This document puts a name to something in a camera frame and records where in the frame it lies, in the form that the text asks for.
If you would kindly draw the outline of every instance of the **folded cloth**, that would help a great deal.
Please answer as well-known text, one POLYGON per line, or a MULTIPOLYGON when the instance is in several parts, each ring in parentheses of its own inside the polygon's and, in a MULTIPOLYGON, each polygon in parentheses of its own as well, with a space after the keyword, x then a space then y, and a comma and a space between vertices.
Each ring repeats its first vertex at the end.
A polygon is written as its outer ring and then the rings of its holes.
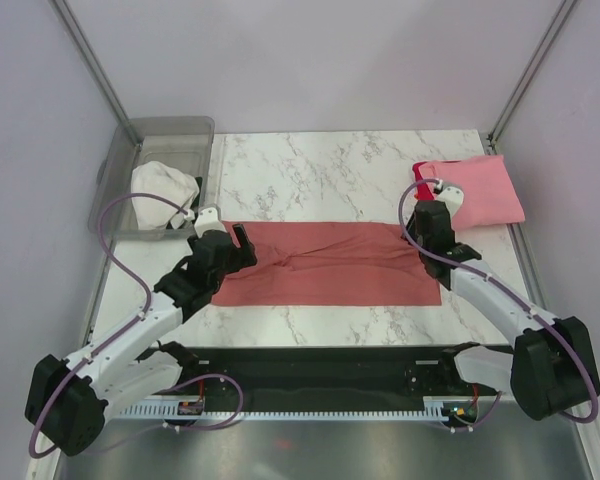
MULTIPOLYGON (((191 175, 160 162, 147 162, 133 169, 131 193, 153 193, 189 208, 200 193, 200 188, 191 175)), ((175 212, 170 205, 142 197, 133 197, 131 201, 139 230, 164 228, 169 221, 176 229, 184 223, 184 216, 175 212)))
POLYGON ((398 225, 246 222, 258 264, 228 275, 212 303, 440 305, 440 288, 398 225))
POLYGON ((451 219, 454 230, 524 222, 524 211, 502 155, 461 162, 427 162, 419 170, 423 178, 441 178, 462 187, 464 202, 451 219))

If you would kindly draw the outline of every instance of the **plastic container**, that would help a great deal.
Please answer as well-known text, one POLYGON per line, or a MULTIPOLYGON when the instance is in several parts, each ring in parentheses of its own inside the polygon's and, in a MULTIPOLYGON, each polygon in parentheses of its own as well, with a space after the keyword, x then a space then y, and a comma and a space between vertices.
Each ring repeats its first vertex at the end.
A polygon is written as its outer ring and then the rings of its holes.
MULTIPOLYGON (((89 230, 98 231, 100 213, 109 203, 131 187, 131 173, 138 165, 159 161, 196 178, 200 195, 193 206, 204 203, 214 122, 209 117, 154 117, 130 121, 141 144, 134 145, 122 127, 118 127, 111 147, 98 172, 98 190, 89 215, 89 230)), ((122 238, 157 239, 188 236, 190 222, 177 230, 138 230, 131 200, 114 207, 104 223, 107 235, 122 238)))

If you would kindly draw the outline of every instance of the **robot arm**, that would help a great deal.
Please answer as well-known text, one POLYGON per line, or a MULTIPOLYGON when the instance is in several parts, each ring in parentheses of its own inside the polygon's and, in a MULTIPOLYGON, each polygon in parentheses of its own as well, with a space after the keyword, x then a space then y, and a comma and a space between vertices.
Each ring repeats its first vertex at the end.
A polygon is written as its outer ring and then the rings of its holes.
POLYGON ((560 343, 538 322, 540 318, 573 348, 600 395, 600 380, 584 323, 576 317, 560 319, 529 301, 525 302, 529 308, 522 308, 505 290, 517 298, 524 297, 498 278, 478 252, 456 242, 451 217, 462 203, 461 189, 443 184, 436 193, 437 200, 418 201, 407 224, 408 233, 426 251, 473 268, 457 268, 421 253, 425 269, 445 288, 476 307, 513 347, 513 354, 474 343, 453 347, 446 352, 446 358, 453 361, 451 370, 465 382, 512 393, 522 410, 535 420, 589 400, 590 392, 581 373, 560 343), (487 278, 474 273, 476 270, 486 273, 487 278))
POLYGON ((88 360, 61 392, 42 424, 42 433, 65 454, 82 452, 126 407, 173 387, 182 368, 195 360, 184 347, 169 344, 148 358, 136 359, 157 339, 208 305, 227 274, 255 265, 254 247, 242 225, 233 227, 240 245, 237 247, 216 208, 202 209, 194 228, 196 234, 187 240, 191 255, 155 285, 151 307, 141 321, 117 336, 136 317, 138 312, 133 312, 128 320, 64 359, 48 355, 36 365, 25 410, 26 418, 34 424, 63 378, 88 360), (112 338, 115 340, 92 355, 112 338))

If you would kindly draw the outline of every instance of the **white gear rack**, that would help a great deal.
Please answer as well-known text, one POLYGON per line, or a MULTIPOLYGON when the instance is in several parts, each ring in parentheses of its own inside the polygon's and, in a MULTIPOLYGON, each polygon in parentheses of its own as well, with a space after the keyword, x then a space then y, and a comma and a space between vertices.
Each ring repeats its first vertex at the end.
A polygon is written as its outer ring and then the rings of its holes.
MULTIPOLYGON (((125 420, 226 420, 233 412, 208 412, 192 414, 182 412, 182 405, 194 405, 197 396, 192 397, 150 397, 123 410, 116 418, 125 420)), ((275 421, 392 421, 392 422, 446 422, 449 417, 442 414, 443 402, 425 400, 424 410, 399 410, 386 412, 246 412, 236 420, 275 420, 275 421)))

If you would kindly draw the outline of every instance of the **red cloth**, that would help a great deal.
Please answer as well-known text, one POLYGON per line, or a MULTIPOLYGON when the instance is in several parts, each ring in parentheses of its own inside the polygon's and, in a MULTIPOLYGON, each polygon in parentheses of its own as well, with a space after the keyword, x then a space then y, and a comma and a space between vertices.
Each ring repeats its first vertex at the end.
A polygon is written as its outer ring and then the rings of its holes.
POLYGON ((229 275, 212 303, 440 305, 440 288, 398 225, 246 222, 258 264, 229 275))

